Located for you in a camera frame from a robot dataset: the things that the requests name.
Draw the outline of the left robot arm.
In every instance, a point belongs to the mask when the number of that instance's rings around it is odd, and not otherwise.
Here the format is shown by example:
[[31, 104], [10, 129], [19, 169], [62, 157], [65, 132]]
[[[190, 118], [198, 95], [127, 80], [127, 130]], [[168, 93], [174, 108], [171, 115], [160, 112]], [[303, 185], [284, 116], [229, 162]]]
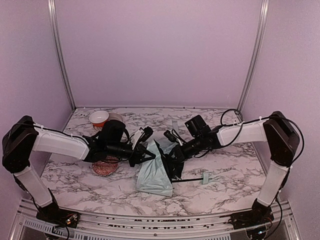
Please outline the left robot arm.
[[153, 130], [140, 128], [133, 136], [119, 120], [108, 120], [93, 136], [72, 136], [36, 124], [23, 116], [2, 139], [2, 165], [16, 183], [28, 192], [38, 212], [37, 219], [59, 227], [76, 228], [80, 213], [59, 207], [56, 198], [31, 167], [31, 152], [47, 152], [72, 157], [87, 163], [128, 161], [131, 167], [155, 159], [143, 146]]

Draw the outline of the mint green folding umbrella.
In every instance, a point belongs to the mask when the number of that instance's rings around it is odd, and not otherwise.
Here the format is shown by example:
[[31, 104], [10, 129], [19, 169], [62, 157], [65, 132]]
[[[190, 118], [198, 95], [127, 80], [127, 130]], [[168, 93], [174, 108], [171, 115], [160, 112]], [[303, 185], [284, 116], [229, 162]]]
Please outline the mint green folding umbrella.
[[182, 179], [178, 173], [183, 167], [175, 167], [166, 155], [168, 150], [173, 149], [170, 144], [165, 150], [161, 149], [160, 144], [154, 139], [148, 143], [147, 148], [155, 158], [143, 162], [136, 180], [136, 190], [159, 196], [171, 197], [173, 195], [173, 183], [201, 182], [202, 185], [221, 182], [223, 176], [213, 175], [212, 172], [205, 171], [200, 178]]

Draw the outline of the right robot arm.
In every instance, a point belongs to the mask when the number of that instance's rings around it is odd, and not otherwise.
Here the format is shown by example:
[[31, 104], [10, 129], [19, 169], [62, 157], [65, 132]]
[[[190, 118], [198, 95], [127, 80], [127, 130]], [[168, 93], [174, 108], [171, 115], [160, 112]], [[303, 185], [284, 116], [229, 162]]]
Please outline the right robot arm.
[[250, 210], [233, 213], [229, 222], [235, 230], [273, 221], [271, 205], [286, 184], [292, 164], [300, 157], [298, 147], [304, 147], [302, 131], [281, 111], [247, 122], [220, 124], [210, 128], [200, 115], [185, 122], [192, 140], [177, 144], [162, 157], [170, 180], [178, 179], [186, 160], [200, 153], [226, 148], [232, 144], [265, 142], [270, 151], [270, 165], [258, 197]]

